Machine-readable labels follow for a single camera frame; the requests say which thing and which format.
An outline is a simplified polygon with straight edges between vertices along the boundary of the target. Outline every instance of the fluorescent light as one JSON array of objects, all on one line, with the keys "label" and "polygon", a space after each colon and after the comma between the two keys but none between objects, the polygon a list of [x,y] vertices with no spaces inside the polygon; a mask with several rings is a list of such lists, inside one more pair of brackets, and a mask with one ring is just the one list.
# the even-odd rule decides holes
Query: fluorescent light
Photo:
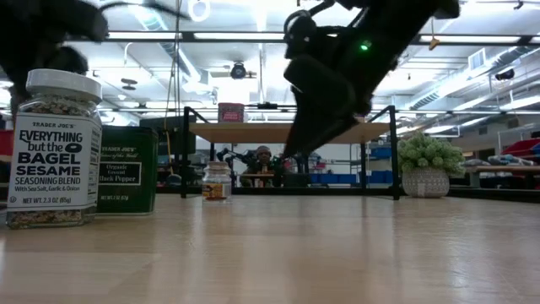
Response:
[{"label": "fluorescent light", "polygon": [[420,126],[418,126],[418,127],[403,127],[403,128],[399,128],[398,130],[396,130],[396,134],[412,132],[412,131],[414,131],[414,130],[417,130],[418,128],[420,128]]},{"label": "fluorescent light", "polygon": [[459,138],[459,135],[430,135],[431,138]]},{"label": "fluorescent light", "polygon": [[397,110],[398,113],[402,114],[446,114],[447,111],[431,111],[431,110]]},{"label": "fluorescent light", "polygon": [[453,111],[457,115],[499,115],[500,111]]},{"label": "fluorescent light", "polygon": [[387,107],[388,105],[382,105],[382,104],[373,104],[371,105],[371,110],[383,110]]},{"label": "fluorescent light", "polygon": [[[421,35],[420,42],[430,42],[431,35]],[[481,36],[481,35],[436,35],[435,39],[445,43],[512,43],[521,39],[520,36]]]},{"label": "fluorescent light", "polygon": [[488,119],[488,118],[487,117],[482,117],[482,118],[472,119],[471,121],[463,123],[462,127],[472,126],[473,124],[477,124],[477,123],[482,122],[482,121],[484,121],[486,119]]},{"label": "fluorescent light", "polygon": [[540,111],[512,111],[515,115],[540,115]]},{"label": "fluorescent light", "polygon": [[471,101],[468,101],[468,102],[466,102],[466,103],[464,103],[462,105],[456,106],[454,108],[454,111],[461,111],[461,110],[465,110],[465,109],[468,109],[468,108],[472,108],[473,106],[479,105],[479,104],[483,103],[484,101],[485,101],[485,99],[481,99],[481,98],[471,100]]},{"label": "fluorescent light", "polygon": [[195,33],[196,39],[216,40],[282,40],[281,33]]},{"label": "fluorescent light", "polygon": [[[182,34],[178,33],[179,39],[181,39]],[[174,40],[176,34],[174,32],[155,32],[155,31],[139,31],[139,32],[121,32],[114,31],[109,33],[109,39],[116,40]]]},{"label": "fluorescent light", "polygon": [[425,130],[424,133],[428,133],[428,134],[431,134],[431,133],[441,133],[441,132],[448,131],[448,130],[452,129],[453,127],[455,127],[455,126],[437,126],[437,127],[432,127],[432,128],[429,128],[429,129]]},{"label": "fluorescent light", "polygon": [[540,102],[540,95],[527,97],[519,100],[514,100],[511,103],[508,103],[500,108],[501,111],[511,111],[519,109],[524,106],[534,105],[535,103]]}]

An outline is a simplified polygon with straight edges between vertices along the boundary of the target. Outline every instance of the green tin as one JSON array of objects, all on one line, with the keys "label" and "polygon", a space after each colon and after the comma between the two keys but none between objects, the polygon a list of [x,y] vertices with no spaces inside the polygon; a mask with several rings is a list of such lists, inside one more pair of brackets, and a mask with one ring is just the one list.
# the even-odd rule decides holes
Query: green tin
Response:
[{"label": "green tin", "polygon": [[103,127],[98,215],[154,212],[158,134],[151,128]]}]

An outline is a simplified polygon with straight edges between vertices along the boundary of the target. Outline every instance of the green led light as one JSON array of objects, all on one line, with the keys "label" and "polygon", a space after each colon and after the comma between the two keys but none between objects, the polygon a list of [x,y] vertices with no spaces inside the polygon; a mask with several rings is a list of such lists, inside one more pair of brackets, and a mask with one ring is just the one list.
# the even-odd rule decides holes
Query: green led light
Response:
[{"label": "green led light", "polygon": [[360,50],[362,52],[367,52],[371,47],[371,41],[362,41],[362,43],[360,43]]}]

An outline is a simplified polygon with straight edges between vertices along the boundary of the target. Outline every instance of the red object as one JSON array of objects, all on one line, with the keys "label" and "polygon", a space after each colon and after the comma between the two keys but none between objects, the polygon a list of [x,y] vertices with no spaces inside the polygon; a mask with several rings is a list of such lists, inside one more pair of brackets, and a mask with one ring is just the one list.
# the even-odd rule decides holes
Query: red object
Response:
[{"label": "red object", "polygon": [[534,154],[532,148],[540,144],[540,138],[533,138],[527,140],[520,140],[515,144],[512,144],[510,147],[506,148],[501,154],[502,155],[514,155],[515,157],[520,157],[524,160],[532,160],[536,163],[540,162],[540,159]]},{"label": "red object", "polygon": [[0,155],[13,155],[14,153],[14,131],[0,130]]},{"label": "red object", "polygon": [[219,103],[218,122],[244,122],[244,105],[230,102]]}]

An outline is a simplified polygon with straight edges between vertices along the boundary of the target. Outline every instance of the everything but the bagel seasoning jar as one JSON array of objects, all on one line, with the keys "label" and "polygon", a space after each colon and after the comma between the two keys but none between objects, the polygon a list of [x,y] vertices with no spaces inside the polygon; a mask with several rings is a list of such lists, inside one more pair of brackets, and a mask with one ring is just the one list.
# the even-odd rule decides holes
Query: everything but the bagel seasoning jar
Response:
[{"label": "everything but the bagel seasoning jar", "polygon": [[29,73],[9,180],[12,229],[83,225],[95,216],[101,121],[97,81],[51,69]]}]

